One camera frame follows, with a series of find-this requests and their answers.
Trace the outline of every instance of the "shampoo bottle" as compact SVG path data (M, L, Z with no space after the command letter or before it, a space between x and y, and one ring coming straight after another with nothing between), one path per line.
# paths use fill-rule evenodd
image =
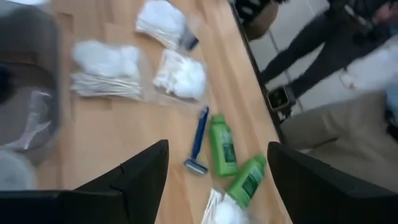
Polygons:
M224 115L211 118L210 143L214 168L217 175L226 177L238 173L231 128L225 123Z
M267 160L263 155L256 155L245 163L231 186L229 186L227 193L242 208L248 207L250 200L263 180L266 163Z

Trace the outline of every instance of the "bag of cotton balls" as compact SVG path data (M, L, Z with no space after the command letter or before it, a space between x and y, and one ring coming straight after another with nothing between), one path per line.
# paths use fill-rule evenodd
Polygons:
M179 100L201 101L206 93L205 68L190 57L165 49L153 84Z

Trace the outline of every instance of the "plastic bag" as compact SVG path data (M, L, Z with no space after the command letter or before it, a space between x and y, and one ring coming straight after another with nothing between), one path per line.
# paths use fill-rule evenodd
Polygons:
M200 111L206 105L206 67L190 57L165 49L153 79L161 103L181 104Z
M169 49L191 51L198 43L194 32L199 23L166 0L147 0L137 17L136 31L150 35Z
M81 96L121 96L149 100L151 68L143 51L96 40L77 43L73 59L82 71L72 74L71 89Z
M33 91L29 100L29 114L26 121L25 130L21 137L13 142L0 146L0 150L25 151L35 144L35 139L40 139L40 135L46 135L49 131L51 121L47 117L48 100L51 96L42 91Z
M212 189L201 224L254 224L255 217L222 190Z

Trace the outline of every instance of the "bottle label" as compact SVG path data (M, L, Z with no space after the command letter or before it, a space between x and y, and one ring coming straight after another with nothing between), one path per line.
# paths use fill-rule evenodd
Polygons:
M253 195L263 178L264 175L262 174L262 172L257 167L255 167L250 172L246 180L243 182L242 188L250 199L253 198Z
M228 131L221 132L221 143L223 145L225 162L236 163L234 144L232 142L232 134Z

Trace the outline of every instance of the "trash can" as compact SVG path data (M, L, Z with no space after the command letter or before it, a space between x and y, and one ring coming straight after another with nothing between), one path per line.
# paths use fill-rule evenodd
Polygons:
M50 14L0 0L0 150L35 166L54 149L60 127L59 38Z

